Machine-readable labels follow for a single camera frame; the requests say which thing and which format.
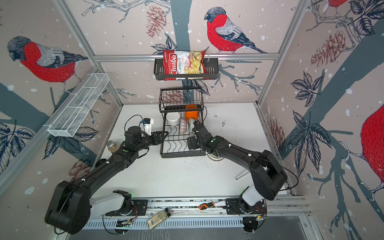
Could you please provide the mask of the blue patterned bowl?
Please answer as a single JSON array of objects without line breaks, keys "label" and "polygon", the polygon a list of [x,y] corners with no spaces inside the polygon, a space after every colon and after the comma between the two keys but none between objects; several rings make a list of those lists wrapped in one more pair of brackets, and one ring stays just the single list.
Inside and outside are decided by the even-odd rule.
[{"label": "blue patterned bowl", "polygon": [[179,121],[179,134],[185,134],[188,130],[189,124],[188,121],[184,118],[181,118]]}]

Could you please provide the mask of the white ceramic bowl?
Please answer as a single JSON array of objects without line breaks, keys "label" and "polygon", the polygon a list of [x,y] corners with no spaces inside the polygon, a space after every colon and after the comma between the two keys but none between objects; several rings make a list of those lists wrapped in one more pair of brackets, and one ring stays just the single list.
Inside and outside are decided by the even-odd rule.
[{"label": "white ceramic bowl", "polygon": [[180,122],[181,115],[178,112],[167,113],[166,120],[168,125],[177,126]]}]

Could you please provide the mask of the orange glass bowl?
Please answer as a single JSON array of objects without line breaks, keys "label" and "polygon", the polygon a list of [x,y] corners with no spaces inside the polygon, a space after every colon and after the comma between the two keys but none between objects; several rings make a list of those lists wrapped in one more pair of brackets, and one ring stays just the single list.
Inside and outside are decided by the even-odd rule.
[{"label": "orange glass bowl", "polygon": [[185,109],[187,110],[185,112],[185,118],[186,120],[197,120],[199,116],[199,111],[197,111],[198,107],[195,104],[188,104],[186,105]]}]

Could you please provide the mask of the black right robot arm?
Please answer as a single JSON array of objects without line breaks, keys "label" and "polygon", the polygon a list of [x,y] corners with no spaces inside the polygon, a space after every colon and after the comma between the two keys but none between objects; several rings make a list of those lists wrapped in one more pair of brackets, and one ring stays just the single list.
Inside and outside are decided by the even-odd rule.
[{"label": "black right robot arm", "polygon": [[187,138],[190,150],[201,149],[215,157],[228,159],[251,173],[255,190],[272,201],[288,177],[275,156],[268,150],[254,152],[234,145],[220,136],[213,137],[204,124],[194,122],[194,137]]}]

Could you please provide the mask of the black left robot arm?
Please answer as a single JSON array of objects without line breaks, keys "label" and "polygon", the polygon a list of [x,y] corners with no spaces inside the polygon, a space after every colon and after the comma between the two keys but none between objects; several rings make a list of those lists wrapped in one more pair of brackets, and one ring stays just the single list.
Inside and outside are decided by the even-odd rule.
[{"label": "black left robot arm", "polygon": [[115,191],[98,199],[92,196],[108,180],[139,159],[140,151],[162,144],[168,134],[167,131],[157,131],[148,135],[138,126],[130,127],[125,132],[126,140],[109,159],[85,176],[72,182],[63,181],[56,186],[45,223],[76,234],[89,220],[121,209],[130,196],[127,192]]}]

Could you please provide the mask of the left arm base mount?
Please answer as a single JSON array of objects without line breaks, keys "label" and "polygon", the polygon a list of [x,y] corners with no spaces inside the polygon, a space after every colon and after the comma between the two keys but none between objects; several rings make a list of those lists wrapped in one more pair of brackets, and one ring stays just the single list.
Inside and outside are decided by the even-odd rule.
[{"label": "left arm base mount", "polygon": [[125,216],[145,216],[148,206],[148,200],[136,200],[132,195],[122,190],[115,190],[113,194],[116,197],[122,197],[122,205],[114,211],[106,213],[108,217],[125,217]]}]

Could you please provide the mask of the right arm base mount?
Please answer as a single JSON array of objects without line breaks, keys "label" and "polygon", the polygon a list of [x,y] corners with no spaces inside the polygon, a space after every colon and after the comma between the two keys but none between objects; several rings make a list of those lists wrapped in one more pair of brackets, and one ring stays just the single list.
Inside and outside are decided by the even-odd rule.
[{"label": "right arm base mount", "polygon": [[247,187],[237,199],[226,199],[223,209],[228,215],[247,215],[243,217],[241,223],[243,230],[247,233],[255,233],[265,222],[267,217],[267,205],[265,200],[260,200],[253,206],[249,205],[244,199]]}]

